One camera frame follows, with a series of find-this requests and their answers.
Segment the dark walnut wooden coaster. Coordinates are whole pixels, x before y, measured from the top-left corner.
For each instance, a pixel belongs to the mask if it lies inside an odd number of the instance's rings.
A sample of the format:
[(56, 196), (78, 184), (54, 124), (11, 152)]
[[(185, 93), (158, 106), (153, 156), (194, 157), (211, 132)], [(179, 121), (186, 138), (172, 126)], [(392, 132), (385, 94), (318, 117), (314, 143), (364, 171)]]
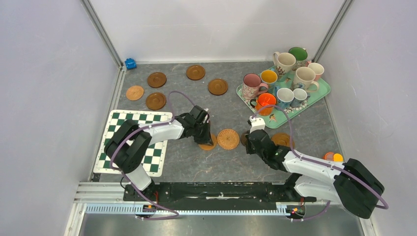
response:
[(240, 142), (244, 147), (247, 146), (247, 135), (248, 134), (249, 134), (249, 130), (243, 132), (240, 136)]

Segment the light orange wooden coaster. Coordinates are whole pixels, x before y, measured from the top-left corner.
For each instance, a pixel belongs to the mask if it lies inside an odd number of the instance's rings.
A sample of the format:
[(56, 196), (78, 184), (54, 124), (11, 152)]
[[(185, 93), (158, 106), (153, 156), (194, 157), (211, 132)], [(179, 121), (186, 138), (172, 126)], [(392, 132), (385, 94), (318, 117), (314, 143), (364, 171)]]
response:
[(213, 142), (213, 145), (202, 145), (202, 144), (198, 144), (198, 146), (202, 149), (202, 150), (212, 150), (217, 146), (217, 139), (216, 136), (211, 133), (211, 140)]

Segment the brown ridged wooden coaster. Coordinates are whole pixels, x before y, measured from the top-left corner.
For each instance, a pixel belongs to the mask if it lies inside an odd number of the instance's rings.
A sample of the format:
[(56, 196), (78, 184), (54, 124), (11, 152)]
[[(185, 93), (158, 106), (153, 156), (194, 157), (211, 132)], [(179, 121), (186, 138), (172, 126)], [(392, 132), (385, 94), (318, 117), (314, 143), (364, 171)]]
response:
[(290, 147), (290, 135), (287, 133), (276, 133), (270, 139), (276, 146)]

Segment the woven rattan coaster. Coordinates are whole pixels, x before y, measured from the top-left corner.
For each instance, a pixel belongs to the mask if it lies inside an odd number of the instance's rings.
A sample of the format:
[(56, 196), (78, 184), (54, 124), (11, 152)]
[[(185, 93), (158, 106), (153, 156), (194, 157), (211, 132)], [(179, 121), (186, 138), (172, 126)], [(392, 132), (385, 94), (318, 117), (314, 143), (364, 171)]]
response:
[(232, 150), (239, 145), (240, 137), (233, 129), (223, 129), (217, 135), (217, 142), (223, 149)]

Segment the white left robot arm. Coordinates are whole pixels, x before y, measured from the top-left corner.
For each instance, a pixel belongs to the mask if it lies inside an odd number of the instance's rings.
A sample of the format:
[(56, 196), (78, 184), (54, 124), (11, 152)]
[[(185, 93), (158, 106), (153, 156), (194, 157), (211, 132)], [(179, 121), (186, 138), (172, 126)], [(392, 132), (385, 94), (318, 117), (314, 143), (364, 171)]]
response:
[(146, 201), (154, 196), (152, 179), (141, 164), (148, 147), (189, 137), (199, 145), (213, 145), (209, 114), (197, 105), (170, 121), (144, 125), (126, 120), (107, 142), (104, 153), (111, 159), (110, 167), (116, 164), (116, 170), (131, 182), (137, 196)]

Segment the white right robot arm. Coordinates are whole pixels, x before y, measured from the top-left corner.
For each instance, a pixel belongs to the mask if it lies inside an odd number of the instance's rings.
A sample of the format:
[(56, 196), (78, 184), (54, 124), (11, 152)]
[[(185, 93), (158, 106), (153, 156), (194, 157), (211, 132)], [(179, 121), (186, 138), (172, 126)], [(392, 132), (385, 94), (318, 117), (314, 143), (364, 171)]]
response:
[(276, 145), (264, 130), (246, 135), (248, 154), (258, 155), (270, 168), (291, 173), (284, 195), (291, 201), (314, 197), (343, 205), (351, 214), (370, 218), (385, 191), (382, 183), (358, 160), (325, 161)]

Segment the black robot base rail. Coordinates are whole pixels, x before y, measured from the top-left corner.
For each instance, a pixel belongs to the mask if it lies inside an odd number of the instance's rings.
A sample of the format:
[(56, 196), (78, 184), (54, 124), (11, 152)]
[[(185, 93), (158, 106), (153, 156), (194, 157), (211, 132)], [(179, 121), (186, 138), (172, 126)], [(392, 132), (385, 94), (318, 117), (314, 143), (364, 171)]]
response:
[(273, 210), (276, 203), (312, 203), (282, 182), (159, 182), (144, 196), (172, 210)]

